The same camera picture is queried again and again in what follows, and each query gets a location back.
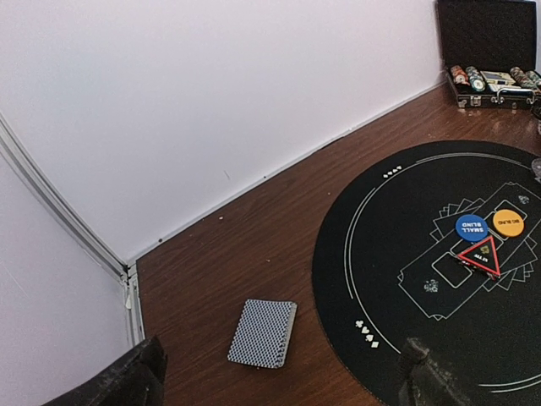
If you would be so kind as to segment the yellow big blind button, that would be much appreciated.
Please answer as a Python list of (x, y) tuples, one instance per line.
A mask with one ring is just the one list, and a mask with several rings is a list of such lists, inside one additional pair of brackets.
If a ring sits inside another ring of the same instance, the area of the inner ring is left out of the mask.
[(493, 216), (495, 230), (504, 237), (514, 238), (521, 235), (525, 224), (522, 217), (513, 210), (498, 210)]

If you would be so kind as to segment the red triangular all-in marker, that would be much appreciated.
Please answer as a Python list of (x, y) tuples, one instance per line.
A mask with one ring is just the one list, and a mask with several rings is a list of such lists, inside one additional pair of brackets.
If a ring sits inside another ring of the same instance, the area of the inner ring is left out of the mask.
[(464, 264), (486, 272), (492, 280), (501, 277), (500, 262), (493, 236), (478, 241), (456, 257)]

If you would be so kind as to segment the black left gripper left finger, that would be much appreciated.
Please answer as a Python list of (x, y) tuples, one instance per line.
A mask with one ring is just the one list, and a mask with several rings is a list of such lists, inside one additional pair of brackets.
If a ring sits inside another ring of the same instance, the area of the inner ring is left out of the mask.
[(47, 404), (163, 405), (166, 372), (167, 353), (158, 337), (149, 337), (96, 376)]

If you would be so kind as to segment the blue small blind button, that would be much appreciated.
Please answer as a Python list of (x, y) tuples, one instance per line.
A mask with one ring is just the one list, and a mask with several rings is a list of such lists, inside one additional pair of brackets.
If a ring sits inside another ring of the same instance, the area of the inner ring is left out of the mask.
[(455, 223), (457, 235), (467, 242), (478, 242), (488, 236), (487, 222), (480, 216), (467, 214), (460, 216)]

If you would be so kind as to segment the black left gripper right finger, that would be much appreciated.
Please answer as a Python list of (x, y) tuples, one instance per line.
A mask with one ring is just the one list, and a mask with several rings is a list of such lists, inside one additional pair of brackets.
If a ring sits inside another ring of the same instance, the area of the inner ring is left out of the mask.
[(454, 364), (417, 337), (408, 337), (398, 361), (400, 405), (501, 405), (477, 394), (470, 365)]

